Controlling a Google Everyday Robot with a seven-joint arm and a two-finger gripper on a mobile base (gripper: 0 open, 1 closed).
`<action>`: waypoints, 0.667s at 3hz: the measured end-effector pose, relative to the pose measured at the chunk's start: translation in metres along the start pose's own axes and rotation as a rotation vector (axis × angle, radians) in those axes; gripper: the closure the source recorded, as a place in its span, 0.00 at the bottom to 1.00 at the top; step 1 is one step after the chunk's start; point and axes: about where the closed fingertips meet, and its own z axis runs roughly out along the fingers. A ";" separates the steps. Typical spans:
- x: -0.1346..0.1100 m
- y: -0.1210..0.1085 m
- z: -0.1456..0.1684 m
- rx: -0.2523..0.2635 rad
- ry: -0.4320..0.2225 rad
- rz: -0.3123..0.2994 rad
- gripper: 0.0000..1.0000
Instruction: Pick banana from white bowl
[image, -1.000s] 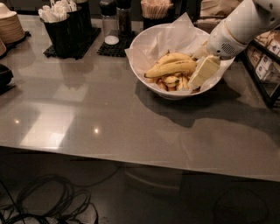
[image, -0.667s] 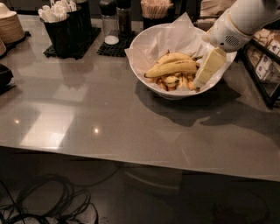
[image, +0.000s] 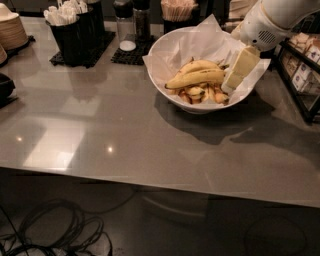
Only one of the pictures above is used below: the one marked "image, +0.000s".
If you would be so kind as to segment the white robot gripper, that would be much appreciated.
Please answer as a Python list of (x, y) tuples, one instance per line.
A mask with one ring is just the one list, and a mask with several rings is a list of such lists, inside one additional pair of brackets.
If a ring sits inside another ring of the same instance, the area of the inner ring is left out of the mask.
[(320, 10), (320, 0), (257, 0), (231, 36), (246, 46), (227, 55), (221, 89), (233, 92), (256, 67), (260, 52), (275, 48), (292, 28)]

